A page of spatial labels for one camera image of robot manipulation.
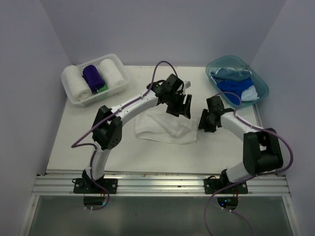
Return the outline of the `purple towel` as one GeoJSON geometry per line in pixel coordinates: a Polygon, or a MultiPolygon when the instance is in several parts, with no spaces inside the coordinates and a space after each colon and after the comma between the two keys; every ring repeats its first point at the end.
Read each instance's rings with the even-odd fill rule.
{"type": "Polygon", "coordinates": [[[100,73],[94,65],[88,65],[83,69],[83,78],[90,87],[92,93],[105,85],[100,73]]]}

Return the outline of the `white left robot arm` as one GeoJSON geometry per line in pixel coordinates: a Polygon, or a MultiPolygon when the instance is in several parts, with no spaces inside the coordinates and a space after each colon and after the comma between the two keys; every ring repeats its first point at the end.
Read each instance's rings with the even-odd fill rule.
{"type": "Polygon", "coordinates": [[[111,150],[122,139],[123,126],[131,119],[160,104],[166,105],[167,114],[190,119],[192,95],[185,94],[189,87],[189,81],[184,82],[171,74],[166,80],[149,84],[146,91],[130,101],[113,108],[99,108],[92,127],[94,151],[88,167],[82,173],[86,189],[97,193],[105,187],[102,184],[105,164],[111,150]]]}

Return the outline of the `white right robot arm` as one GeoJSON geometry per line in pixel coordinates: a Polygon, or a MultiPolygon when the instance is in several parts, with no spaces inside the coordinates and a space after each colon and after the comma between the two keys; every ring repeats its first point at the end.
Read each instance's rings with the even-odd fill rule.
{"type": "Polygon", "coordinates": [[[280,144],[278,137],[273,135],[273,129],[264,130],[241,121],[232,108],[224,107],[219,96],[208,98],[206,102],[208,108],[202,111],[198,129],[214,133],[223,127],[243,142],[242,162],[220,174],[221,191],[230,193],[237,187],[238,181],[283,166],[280,144]]]}

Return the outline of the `denim blue cloth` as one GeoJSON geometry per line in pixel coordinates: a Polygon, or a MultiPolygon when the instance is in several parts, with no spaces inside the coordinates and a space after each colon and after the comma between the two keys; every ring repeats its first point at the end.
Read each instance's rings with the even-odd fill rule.
{"type": "Polygon", "coordinates": [[[235,81],[240,82],[252,76],[249,70],[235,70],[234,68],[219,68],[217,71],[211,71],[210,77],[216,82],[235,81]]]}

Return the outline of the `teal plastic bin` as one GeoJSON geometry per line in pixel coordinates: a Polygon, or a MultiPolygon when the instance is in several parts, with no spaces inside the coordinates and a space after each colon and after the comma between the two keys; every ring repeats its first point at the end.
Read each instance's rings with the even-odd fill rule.
{"type": "Polygon", "coordinates": [[[269,93],[266,83],[237,56],[220,57],[206,66],[206,75],[232,107],[252,106],[269,93]]]}

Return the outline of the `light blue towel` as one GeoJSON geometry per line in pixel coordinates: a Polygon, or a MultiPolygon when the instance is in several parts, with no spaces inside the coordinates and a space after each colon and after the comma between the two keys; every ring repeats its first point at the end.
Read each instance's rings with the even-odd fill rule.
{"type": "Polygon", "coordinates": [[[250,101],[255,101],[257,99],[259,99],[259,96],[255,89],[254,90],[247,89],[242,92],[242,95],[241,95],[242,102],[250,102],[250,101]]]}

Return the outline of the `green rolled towel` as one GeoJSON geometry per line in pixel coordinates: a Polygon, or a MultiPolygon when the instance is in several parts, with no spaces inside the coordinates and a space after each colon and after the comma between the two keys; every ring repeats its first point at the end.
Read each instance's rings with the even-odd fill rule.
{"type": "Polygon", "coordinates": [[[99,89],[97,90],[97,93],[101,93],[101,92],[104,92],[104,91],[106,91],[106,90],[108,90],[108,86],[105,84],[103,87],[101,87],[101,88],[99,88],[99,89]]]}

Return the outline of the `white plastic basket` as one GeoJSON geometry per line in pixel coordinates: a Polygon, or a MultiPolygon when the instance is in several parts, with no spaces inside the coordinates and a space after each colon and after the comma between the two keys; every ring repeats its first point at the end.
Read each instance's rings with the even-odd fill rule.
{"type": "Polygon", "coordinates": [[[61,80],[70,102],[87,107],[127,88],[130,74],[115,54],[67,66],[61,80]]]}

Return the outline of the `large white rolled towel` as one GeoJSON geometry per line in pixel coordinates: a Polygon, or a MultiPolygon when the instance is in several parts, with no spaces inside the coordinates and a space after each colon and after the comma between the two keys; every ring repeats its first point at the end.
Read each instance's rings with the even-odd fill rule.
{"type": "Polygon", "coordinates": [[[78,103],[93,95],[78,66],[67,66],[61,73],[61,79],[66,94],[72,102],[78,103]]]}

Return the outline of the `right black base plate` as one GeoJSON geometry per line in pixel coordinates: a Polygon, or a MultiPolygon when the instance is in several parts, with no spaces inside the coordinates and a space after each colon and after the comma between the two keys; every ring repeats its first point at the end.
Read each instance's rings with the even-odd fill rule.
{"type": "Polygon", "coordinates": [[[210,176],[203,179],[204,184],[204,192],[205,194],[214,194],[215,192],[222,189],[219,194],[248,194],[248,187],[246,182],[242,182],[237,185],[233,185],[233,183],[222,180],[220,178],[216,178],[215,176],[210,176]]]}

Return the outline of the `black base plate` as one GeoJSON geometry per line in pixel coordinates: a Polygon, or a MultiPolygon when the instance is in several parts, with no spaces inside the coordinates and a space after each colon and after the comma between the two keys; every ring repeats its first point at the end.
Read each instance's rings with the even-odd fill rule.
{"type": "Polygon", "coordinates": [[[118,180],[116,178],[103,178],[96,181],[101,188],[93,182],[86,183],[82,178],[75,178],[72,180],[72,183],[74,184],[73,193],[75,194],[101,194],[105,193],[104,188],[109,194],[116,194],[118,188],[118,180]]]}
{"type": "Polygon", "coordinates": [[[248,194],[248,187],[246,182],[242,182],[237,185],[233,185],[233,183],[222,180],[220,178],[216,178],[215,176],[210,176],[203,179],[204,184],[204,192],[205,194],[214,194],[215,192],[222,189],[219,194],[248,194]]]}

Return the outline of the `aluminium rail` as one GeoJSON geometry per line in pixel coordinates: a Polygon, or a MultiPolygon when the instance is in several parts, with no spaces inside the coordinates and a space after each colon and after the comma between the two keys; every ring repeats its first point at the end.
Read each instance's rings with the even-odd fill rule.
{"type": "MultiPolygon", "coordinates": [[[[75,179],[78,172],[48,173],[38,176],[32,194],[38,196],[73,196],[77,187],[75,179]]],[[[209,186],[204,183],[206,175],[171,173],[106,173],[104,178],[110,182],[108,190],[113,196],[207,196],[209,186]]],[[[221,196],[290,196],[286,178],[264,176],[221,192],[221,196]]]]}

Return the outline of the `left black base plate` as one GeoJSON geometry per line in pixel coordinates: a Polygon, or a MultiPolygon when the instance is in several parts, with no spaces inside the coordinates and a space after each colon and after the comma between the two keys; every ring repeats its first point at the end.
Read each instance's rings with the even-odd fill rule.
{"type": "Polygon", "coordinates": [[[82,178],[75,178],[72,180],[72,183],[74,184],[73,193],[75,194],[101,194],[105,193],[104,188],[109,194],[116,194],[118,188],[118,180],[116,178],[103,178],[96,181],[101,188],[93,182],[86,183],[82,178]]]}

